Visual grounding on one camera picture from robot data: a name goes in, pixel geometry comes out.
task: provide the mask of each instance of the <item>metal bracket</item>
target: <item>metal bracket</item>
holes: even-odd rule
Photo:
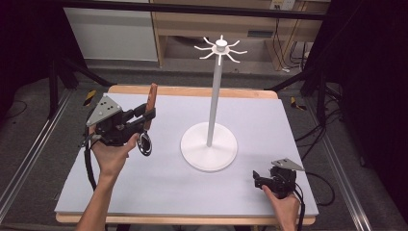
[[[305,170],[305,168],[303,168],[302,166],[298,165],[297,163],[289,160],[288,158],[278,160],[278,161],[273,161],[272,164],[277,166],[277,167],[281,167],[281,168],[285,168],[285,169],[300,170],[300,171]]]
[[[92,115],[90,115],[87,126],[98,123],[110,116],[113,116],[122,111],[122,108],[113,101],[108,95],[104,94],[99,103],[97,104],[95,110],[93,110]]]

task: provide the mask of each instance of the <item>wrist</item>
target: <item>wrist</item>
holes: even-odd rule
[[[115,176],[101,174],[99,175],[97,187],[110,190],[114,187],[116,179]]]

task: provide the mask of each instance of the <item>wooden table edge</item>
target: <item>wooden table edge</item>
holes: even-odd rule
[[[108,90],[108,93],[129,93],[129,94],[148,94],[150,86],[131,86],[114,85]],[[159,95],[179,95],[179,96],[211,96],[211,88],[197,87],[169,87],[158,86]],[[272,90],[251,90],[251,89],[220,89],[220,97],[242,97],[242,98],[272,98],[277,99],[276,92]]]
[[[61,223],[77,223],[81,218],[81,214],[64,214],[57,213],[56,219]],[[305,216],[303,225],[311,225],[315,223],[315,216]],[[183,224],[183,225],[276,225],[277,218],[271,217],[195,217],[195,216],[107,216],[107,223],[143,223],[143,224]]]

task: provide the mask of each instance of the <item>floor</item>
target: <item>floor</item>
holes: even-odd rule
[[[107,64],[99,61],[89,61],[88,64],[89,68],[92,68],[102,77],[112,78],[119,83],[131,83],[136,81],[135,78],[139,78],[137,80],[139,83],[148,83],[151,79],[156,78],[155,80],[169,85],[188,86],[200,83],[200,85],[210,87],[212,84],[211,73],[214,70],[214,58],[199,60],[199,57],[204,57],[208,53],[192,48],[194,45],[207,46],[201,38],[171,38],[166,50],[165,63],[161,67],[154,64],[132,62]],[[299,72],[298,64],[294,64],[295,67],[291,68],[289,73],[275,71],[270,62],[270,56],[261,40],[243,40],[235,49],[239,51],[248,50],[248,54],[232,55],[234,59],[241,61],[240,64],[225,62],[223,67],[224,82],[222,83],[224,86],[264,89],[273,87],[276,83],[286,80]],[[293,56],[299,57],[299,52],[301,53],[300,45],[294,50]],[[145,71],[146,75],[152,75],[151,79],[145,79],[146,75],[135,77],[136,70],[138,72]],[[238,73],[240,74],[239,77],[232,77]],[[179,82],[171,82],[169,76],[177,76]],[[80,136],[82,132],[81,127],[76,128],[73,126],[72,119],[76,116],[80,117],[88,110],[88,108],[78,108],[76,106],[78,111],[72,112],[70,109],[75,108],[72,106],[72,102],[83,101],[83,94],[87,92],[89,86],[99,88],[83,76],[78,76],[78,78],[81,81],[81,87],[76,92],[71,93],[73,99],[64,111],[62,121],[59,122],[60,125],[50,126],[53,133],[57,135],[51,136],[47,145],[36,147],[39,152],[42,151],[42,154],[32,160],[32,165],[26,174],[20,175],[25,177],[22,177],[21,185],[11,185],[10,182],[13,177],[16,177],[14,173],[19,171],[18,168],[21,167],[21,163],[24,163],[27,152],[30,148],[33,148],[31,144],[37,138],[43,124],[46,123],[48,101],[38,101],[39,98],[47,99],[48,97],[48,92],[44,90],[47,89],[47,87],[44,87],[46,80],[21,88],[16,96],[18,101],[14,103],[9,111],[9,116],[13,117],[2,123],[0,130],[0,158],[3,163],[0,173],[5,177],[0,179],[0,192],[7,192],[10,191],[10,187],[15,187],[15,195],[11,197],[11,202],[7,206],[2,204],[0,223],[2,225],[7,224],[9,228],[12,227],[12,224],[20,225],[18,228],[16,226],[14,229],[10,228],[11,230],[46,230],[46,228],[52,230],[52,228],[56,227],[59,230],[65,228],[66,230],[72,230],[70,226],[55,226],[57,225],[55,221],[48,221],[55,220],[53,217],[55,203],[50,203],[50,200],[58,200],[58,190],[64,185],[64,182],[56,182],[57,187],[55,188],[57,189],[50,190],[47,187],[50,182],[46,182],[45,179],[53,181],[53,179],[64,178],[69,173],[69,168],[63,167],[64,163],[62,162],[72,162],[76,158],[77,147],[72,144],[75,139],[71,138],[71,136],[73,134]],[[313,120],[313,118],[316,118],[313,110],[316,107],[316,100],[314,97],[304,99],[299,95],[298,90],[301,84],[295,83],[278,92],[279,97],[285,102],[286,110],[289,112],[288,119],[291,127],[293,127],[293,135],[296,138],[307,133],[317,124]],[[330,85],[329,87],[334,90],[338,89],[336,85]],[[294,108],[291,102],[292,96],[296,96],[298,106],[305,106],[309,110],[304,111]],[[327,113],[330,114],[330,112],[338,109],[338,105],[335,100],[328,98],[326,108]],[[314,153],[305,160],[304,166],[313,171],[327,172],[326,176],[330,182],[338,182],[335,185],[337,199],[332,206],[319,207],[320,215],[316,224],[305,227],[305,229],[407,230],[407,224],[398,215],[393,201],[382,188],[375,172],[372,169],[360,166],[358,151],[354,147],[346,126],[341,123],[341,118],[336,116],[330,121],[332,123],[327,126],[325,136],[313,148]],[[305,153],[309,148],[307,144],[310,144],[317,135],[314,134],[309,139],[304,140],[303,143],[300,143],[299,153]],[[64,158],[53,155],[55,150],[60,150]],[[13,157],[5,156],[6,153],[12,153]],[[318,182],[319,179],[311,179],[310,181],[311,185],[316,186],[316,198],[319,203],[329,201],[330,189],[324,186],[324,183]],[[33,196],[32,192],[38,193],[38,196]],[[4,195],[3,193],[1,202],[5,201]]]

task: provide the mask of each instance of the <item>forearm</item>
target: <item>forearm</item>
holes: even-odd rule
[[[76,230],[104,230],[115,177],[100,177],[87,209],[81,216]]]

